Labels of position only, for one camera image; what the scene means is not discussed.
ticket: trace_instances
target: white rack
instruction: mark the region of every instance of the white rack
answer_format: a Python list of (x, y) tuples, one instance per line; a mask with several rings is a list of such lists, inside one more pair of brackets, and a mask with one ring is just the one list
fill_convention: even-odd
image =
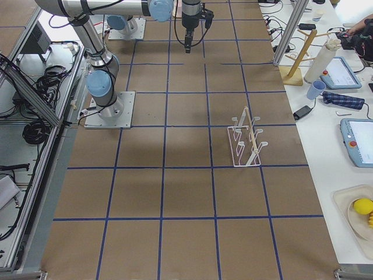
[(227, 127), (234, 167), (261, 165), (259, 153), (264, 146), (268, 145), (268, 142), (260, 142), (259, 145), (256, 143), (258, 134), (262, 133), (263, 130), (255, 130), (253, 129), (253, 126), (254, 122), (259, 121), (260, 119), (260, 117), (254, 117), (252, 120), (249, 108), (245, 107), (240, 121), (238, 121), (237, 117), (233, 117), (232, 121), (234, 121), (234, 125)]

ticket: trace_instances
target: dark blue cloth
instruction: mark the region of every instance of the dark blue cloth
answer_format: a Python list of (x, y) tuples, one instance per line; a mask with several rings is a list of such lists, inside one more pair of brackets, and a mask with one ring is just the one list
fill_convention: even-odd
[(365, 100), (358, 97), (352, 97), (347, 95), (341, 95), (337, 93), (331, 92), (323, 92), (322, 93), (323, 101), (325, 104), (332, 103), (334, 105), (343, 106), (351, 109), (360, 110)]

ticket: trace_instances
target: blue tablet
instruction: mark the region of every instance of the blue tablet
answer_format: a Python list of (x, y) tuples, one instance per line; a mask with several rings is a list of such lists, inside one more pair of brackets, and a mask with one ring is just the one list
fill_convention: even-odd
[(334, 57), (326, 67), (327, 75), (320, 78), (329, 89), (359, 89), (361, 83), (344, 57)]
[(340, 122), (344, 144), (357, 167), (373, 167), (373, 120), (344, 118)]

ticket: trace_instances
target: yellow fruit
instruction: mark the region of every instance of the yellow fruit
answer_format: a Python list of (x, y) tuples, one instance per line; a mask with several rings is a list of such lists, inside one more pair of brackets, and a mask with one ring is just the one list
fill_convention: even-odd
[(354, 202), (354, 209), (359, 214), (369, 214), (373, 211), (373, 201), (371, 201), (369, 198), (360, 198)]

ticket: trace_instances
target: white mounting plate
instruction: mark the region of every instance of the white mounting plate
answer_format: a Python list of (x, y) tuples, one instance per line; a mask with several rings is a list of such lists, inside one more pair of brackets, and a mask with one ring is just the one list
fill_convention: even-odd
[(136, 32), (133, 32), (129, 35), (124, 35), (120, 33), (118, 30), (110, 30), (109, 34), (109, 41), (120, 41), (120, 40), (143, 40), (144, 33), (145, 33), (145, 23), (146, 19), (135, 19), (136, 23), (138, 24), (138, 29)]
[[(101, 118), (99, 114), (90, 115), (86, 119), (85, 128), (87, 129), (109, 129), (109, 128), (131, 128), (133, 105), (135, 104), (135, 92), (119, 92), (118, 98), (122, 99), (124, 104), (123, 113), (119, 117)], [(90, 107), (96, 106), (92, 99)]]

